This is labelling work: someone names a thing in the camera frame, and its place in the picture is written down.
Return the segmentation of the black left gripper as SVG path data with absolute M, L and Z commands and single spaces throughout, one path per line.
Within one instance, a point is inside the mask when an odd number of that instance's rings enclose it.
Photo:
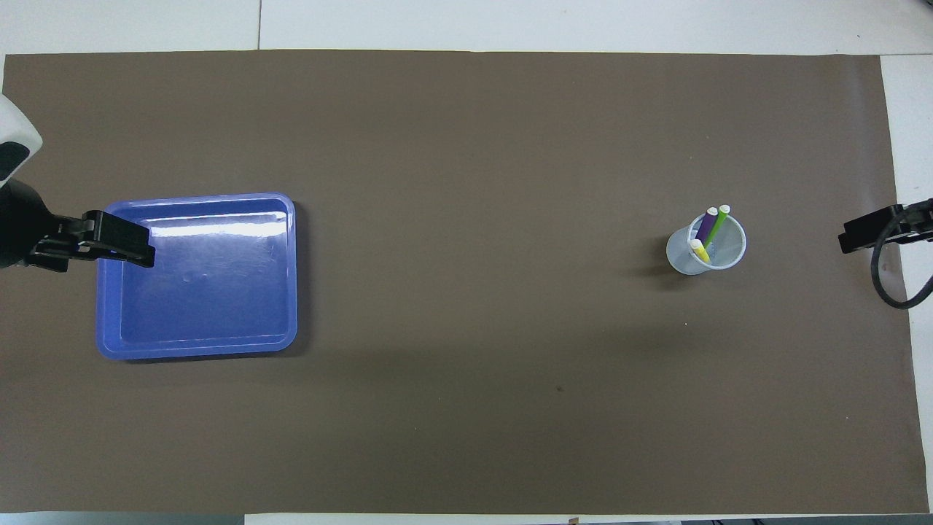
M 1 190 L 1 267 L 34 266 L 66 272 L 70 260 L 117 260 L 150 268 L 155 248 L 150 230 L 102 210 L 84 213 L 84 246 L 79 249 L 70 233 L 77 218 L 53 214 L 38 192 L 16 179 Z

